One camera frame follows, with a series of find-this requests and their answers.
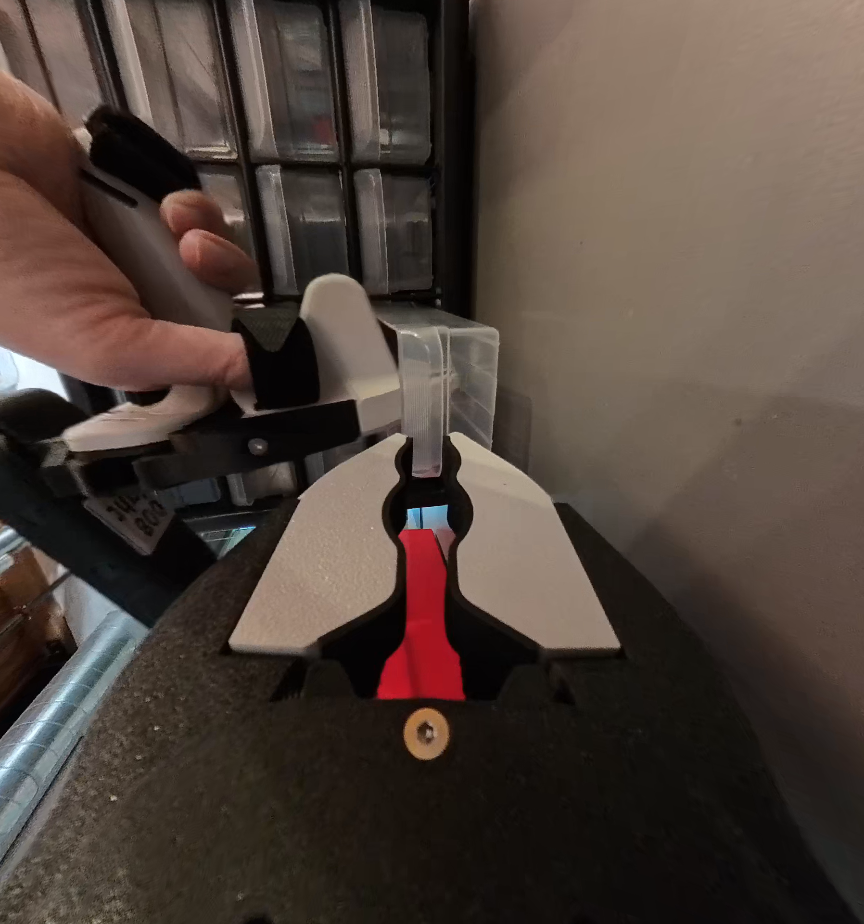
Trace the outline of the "round metal duct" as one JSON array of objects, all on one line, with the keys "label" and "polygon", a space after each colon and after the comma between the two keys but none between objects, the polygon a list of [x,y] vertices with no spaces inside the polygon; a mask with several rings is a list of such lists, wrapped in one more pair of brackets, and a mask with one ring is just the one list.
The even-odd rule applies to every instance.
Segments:
[{"label": "round metal duct", "polygon": [[109,614],[0,739],[0,865],[148,629]]}]

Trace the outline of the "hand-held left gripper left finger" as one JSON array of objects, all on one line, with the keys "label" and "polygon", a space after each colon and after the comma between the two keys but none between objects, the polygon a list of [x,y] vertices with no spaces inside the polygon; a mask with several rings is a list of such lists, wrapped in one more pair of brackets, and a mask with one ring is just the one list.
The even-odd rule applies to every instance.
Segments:
[{"label": "hand-held left gripper left finger", "polygon": [[230,635],[233,653],[314,654],[392,599],[398,578],[392,501],[408,447],[395,433],[301,495]]}]

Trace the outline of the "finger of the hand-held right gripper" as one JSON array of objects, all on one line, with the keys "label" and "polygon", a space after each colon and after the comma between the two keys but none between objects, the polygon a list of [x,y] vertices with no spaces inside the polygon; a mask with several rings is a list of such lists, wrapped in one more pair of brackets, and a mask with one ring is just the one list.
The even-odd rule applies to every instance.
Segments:
[{"label": "finger of the hand-held right gripper", "polygon": [[315,350],[318,405],[353,411],[359,435],[398,422],[398,368],[364,288],[347,275],[320,276],[306,287],[300,317]]}]

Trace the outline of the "red plastic bin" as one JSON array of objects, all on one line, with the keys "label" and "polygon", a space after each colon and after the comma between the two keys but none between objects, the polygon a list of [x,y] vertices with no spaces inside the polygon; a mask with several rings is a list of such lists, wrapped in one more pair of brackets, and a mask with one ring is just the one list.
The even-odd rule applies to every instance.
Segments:
[{"label": "red plastic bin", "polygon": [[447,568],[435,533],[404,529],[406,624],[384,665],[376,699],[465,699],[461,664],[445,622]]}]

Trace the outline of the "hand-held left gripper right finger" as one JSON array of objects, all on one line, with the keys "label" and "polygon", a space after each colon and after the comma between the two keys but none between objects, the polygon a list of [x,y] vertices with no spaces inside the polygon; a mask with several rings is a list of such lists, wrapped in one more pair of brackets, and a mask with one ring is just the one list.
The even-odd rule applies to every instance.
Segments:
[{"label": "hand-held left gripper right finger", "polygon": [[452,527],[458,602],[541,660],[618,654],[621,642],[547,492],[462,433],[450,433],[449,444],[458,501],[469,503],[467,522]]}]

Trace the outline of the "person's right hand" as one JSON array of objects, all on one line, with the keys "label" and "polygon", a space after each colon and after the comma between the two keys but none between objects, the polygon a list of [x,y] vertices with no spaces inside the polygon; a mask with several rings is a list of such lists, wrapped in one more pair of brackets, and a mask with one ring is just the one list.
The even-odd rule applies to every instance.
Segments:
[{"label": "person's right hand", "polygon": [[126,392],[250,390],[239,334],[152,319],[93,242],[82,162],[57,110],[0,70],[0,346]]}]

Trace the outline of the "clear plastic drawer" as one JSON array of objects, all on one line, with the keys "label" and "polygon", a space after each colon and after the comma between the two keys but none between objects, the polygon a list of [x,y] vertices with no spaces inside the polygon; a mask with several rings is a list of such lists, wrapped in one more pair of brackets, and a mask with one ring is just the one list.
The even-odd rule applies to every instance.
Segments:
[{"label": "clear plastic drawer", "polygon": [[442,445],[461,433],[492,445],[499,335],[495,328],[417,303],[377,302],[398,369],[400,431],[412,441],[412,474],[441,475]]}]

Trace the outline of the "metal air duct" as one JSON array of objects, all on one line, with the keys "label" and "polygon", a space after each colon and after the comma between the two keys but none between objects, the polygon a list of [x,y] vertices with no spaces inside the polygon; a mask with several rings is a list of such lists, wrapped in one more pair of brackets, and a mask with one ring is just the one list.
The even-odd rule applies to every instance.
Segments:
[{"label": "metal air duct", "polygon": [[0,565],[0,721],[47,669],[75,648],[64,607],[28,545]]}]

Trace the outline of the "black drawer cabinet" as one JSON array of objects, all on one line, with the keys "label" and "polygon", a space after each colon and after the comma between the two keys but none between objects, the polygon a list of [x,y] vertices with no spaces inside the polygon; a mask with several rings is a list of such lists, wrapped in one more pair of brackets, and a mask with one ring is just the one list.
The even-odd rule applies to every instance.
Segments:
[{"label": "black drawer cabinet", "polygon": [[[436,67],[434,126],[438,165],[436,177],[436,280],[439,293],[399,295],[377,302],[417,303],[453,308],[458,317],[469,316],[470,297],[470,190],[472,143],[468,106],[471,96],[468,39],[469,2],[399,2],[418,4],[433,12],[437,26],[433,51]],[[276,308],[291,310],[297,300],[273,297]]]}]

